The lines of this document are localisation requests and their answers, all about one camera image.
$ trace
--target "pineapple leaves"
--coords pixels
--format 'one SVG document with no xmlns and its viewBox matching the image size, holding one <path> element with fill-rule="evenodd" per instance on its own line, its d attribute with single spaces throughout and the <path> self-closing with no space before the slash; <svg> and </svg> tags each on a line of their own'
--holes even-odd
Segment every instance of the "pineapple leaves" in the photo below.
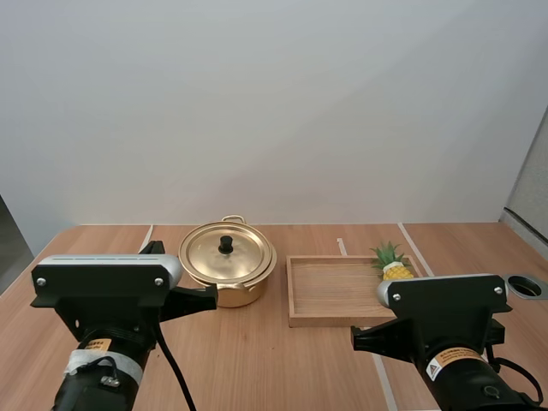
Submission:
<svg viewBox="0 0 548 411">
<path fill-rule="evenodd" d="M 396 249 L 400 247 L 400 244 L 393 245 L 392 241 L 388 241 L 388 244 L 384 244 L 381 242 L 380 247 L 378 248 L 370 248 L 370 250 L 374 251 L 377 254 L 377 258 L 373 261 L 376 265 L 375 268 L 384 268 L 386 265 L 393 263 L 395 261 L 399 263 L 403 263 L 402 259 L 404 257 L 404 253 L 396 256 Z"/>
</svg>

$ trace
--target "pot handle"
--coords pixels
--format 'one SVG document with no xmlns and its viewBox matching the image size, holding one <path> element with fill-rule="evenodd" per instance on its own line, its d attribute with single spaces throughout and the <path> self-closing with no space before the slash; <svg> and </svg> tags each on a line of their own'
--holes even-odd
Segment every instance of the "pot handle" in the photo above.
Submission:
<svg viewBox="0 0 548 411">
<path fill-rule="evenodd" d="M 242 224 L 247 225 L 246 219 L 242 216 L 236 216 L 236 215 L 226 216 L 226 217 L 223 217 L 221 221 L 228 221 L 228 220 L 240 220 Z"/>
<path fill-rule="evenodd" d="M 240 289 L 242 291 L 246 291 L 247 288 L 242 283 L 236 283 L 236 284 L 217 284 L 217 289 Z"/>
</svg>

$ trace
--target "warning label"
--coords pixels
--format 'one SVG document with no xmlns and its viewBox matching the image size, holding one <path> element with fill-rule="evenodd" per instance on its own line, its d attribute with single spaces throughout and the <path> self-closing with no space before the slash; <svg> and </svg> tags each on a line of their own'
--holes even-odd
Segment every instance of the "warning label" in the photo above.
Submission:
<svg viewBox="0 0 548 411">
<path fill-rule="evenodd" d="M 466 359 L 483 361 L 481 355 L 476 353 L 473 349 L 464 347 L 449 348 L 432 358 L 432 361 L 426 366 L 426 373 L 430 379 L 434 381 L 445 366 L 449 365 L 451 362 Z"/>
<path fill-rule="evenodd" d="M 112 340 L 109 338 L 98 338 L 97 340 L 91 340 L 86 345 L 86 349 L 98 349 L 99 351 L 108 351 L 111 341 Z"/>
</svg>

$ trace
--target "wooden table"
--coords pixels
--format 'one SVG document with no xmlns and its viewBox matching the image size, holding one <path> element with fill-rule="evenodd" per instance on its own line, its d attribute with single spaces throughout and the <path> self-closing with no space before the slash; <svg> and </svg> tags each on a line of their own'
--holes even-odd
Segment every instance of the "wooden table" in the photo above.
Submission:
<svg viewBox="0 0 548 411">
<path fill-rule="evenodd" d="M 155 226 L 176 254 L 190 226 Z M 248 307 L 199 313 L 163 325 L 164 334 L 201 411 L 430 410 L 436 403 L 413 366 L 355 353 L 349 330 L 287 326 L 288 254 L 369 254 L 381 241 L 417 255 L 396 224 L 257 226 L 278 251 L 268 291 Z M 548 281 L 548 262 L 501 223 L 405 224 L 435 275 L 530 273 Z M 54 253 L 137 253 L 149 226 L 80 226 L 58 235 L 0 297 L 0 409 L 47 410 L 76 342 L 53 310 L 29 306 L 30 271 Z M 183 287 L 197 287 L 183 276 Z M 548 390 L 548 301 L 509 296 L 512 313 L 498 314 L 507 341 L 495 347 L 529 370 Z M 515 372 L 502 373 L 515 389 L 534 395 Z M 159 350 L 146 366 L 135 410 L 187 409 Z"/>
</svg>

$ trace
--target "pineapple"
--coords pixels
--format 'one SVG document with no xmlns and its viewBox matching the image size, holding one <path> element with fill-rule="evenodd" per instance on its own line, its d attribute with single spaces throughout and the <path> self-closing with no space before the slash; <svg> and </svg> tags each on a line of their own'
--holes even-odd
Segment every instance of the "pineapple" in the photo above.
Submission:
<svg viewBox="0 0 548 411">
<path fill-rule="evenodd" d="M 383 271 L 383 280 L 403 280 L 404 278 L 413 278 L 413 274 L 406 268 L 406 264 L 402 262 L 403 254 L 396 256 L 396 248 L 388 241 L 385 246 L 381 243 L 380 248 L 371 248 L 376 254 L 376 265 L 373 267 Z"/>
</svg>

